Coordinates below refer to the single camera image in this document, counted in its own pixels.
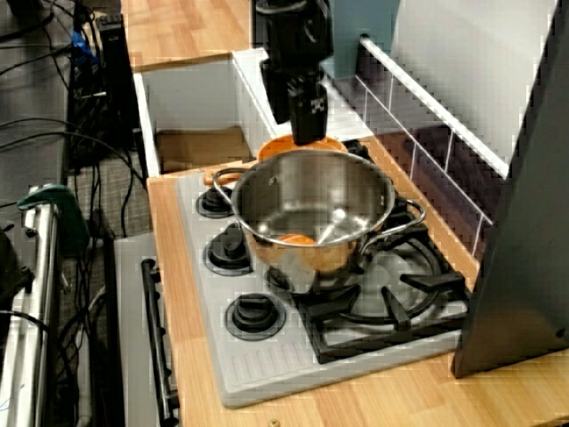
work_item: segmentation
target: white stove surface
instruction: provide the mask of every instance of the white stove surface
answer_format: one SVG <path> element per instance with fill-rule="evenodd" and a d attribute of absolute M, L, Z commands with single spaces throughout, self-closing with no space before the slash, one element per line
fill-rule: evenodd
<path fill-rule="evenodd" d="M 224 406 L 243 407 L 430 358 L 456 348 L 460 330 L 321 365 L 312 350 L 300 313 L 284 300 L 281 301 L 286 309 L 286 321 L 277 334 L 256 342 L 236 338 L 226 328 L 226 310 L 241 294 L 271 294 L 263 282 L 266 267 L 253 259 L 254 271 L 240 277 L 223 277 L 208 270 L 203 261 L 207 243 L 236 220 L 234 217 L 208 219 L 197 212 L 196 200 L 208 190 L 202 183 L 202 174 L 179 178 L 176 190 L 215 378 Z M 454 307 L 453 312 L 456 310 L 463 312 L 466 307 Z M 342 336 L 351 339 L 358 334 L 361 331 L 352 325 L 345 331 L 336 329 L 328 339 L 338 342 L 343 341 Z"/>

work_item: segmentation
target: cardboard box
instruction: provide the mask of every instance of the cardboard box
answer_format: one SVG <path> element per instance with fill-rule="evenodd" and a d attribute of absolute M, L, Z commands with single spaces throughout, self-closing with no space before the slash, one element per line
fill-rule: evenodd
<path fill-rule="evenodd" d="M 212 131 L 160 131 L 156 145 L 163 173 L 235 162 L 251 156 L 239 126 Z"/>

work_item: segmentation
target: black equipment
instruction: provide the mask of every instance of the black equipment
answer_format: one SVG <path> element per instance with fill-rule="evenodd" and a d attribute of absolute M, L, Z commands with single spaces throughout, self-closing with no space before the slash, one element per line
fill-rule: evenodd
<path fill-rule="evenodd" d="M 260 0 L 256 9 L 267 20 L 260 70 L 273 116 L 291 121 L 296 145 L 320 141 L 328 117 L 320 61 L 333 54 L 329 1 Z"/>

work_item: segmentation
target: wooden countertop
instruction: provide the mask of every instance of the wooden countertop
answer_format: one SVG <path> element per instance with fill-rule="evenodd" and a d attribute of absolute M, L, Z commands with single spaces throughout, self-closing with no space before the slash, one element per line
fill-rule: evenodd
<path fill-rule="evenodd" d="M 374 138 L 363 141 L 404 196 L 428 209 L 433 240 L 472 287 L 477 263 Z M 174 183 L 150 179 L 148 193 L 164 306 L 184 425 L 269 426 L 553 426 L 569 421 L 569 350 L 456 380 L 453 354 L 231 410 L 220 403 Z"/>
<path fill-rule="evenodd" d="M 133 72 L 228 58 L 249 48 L 248 0 L 126 0 Z"/>

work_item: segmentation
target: stove top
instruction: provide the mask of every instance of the stove top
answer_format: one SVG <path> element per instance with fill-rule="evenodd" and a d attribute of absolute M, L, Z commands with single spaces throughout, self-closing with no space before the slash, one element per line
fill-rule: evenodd
<path fill-rule="evenodd" d="M 235 217 L 203 215 L 202 174 L 177 193 L 220 400 L 243 407 L 454 350 L 464 277 L 420 225 L 382 241 L 333 291 L 295 294 L 251 257 Z M 216 205 L 218 212 L 222 206 Z M 405 204 L 388 218 L 408 222 Z"/>

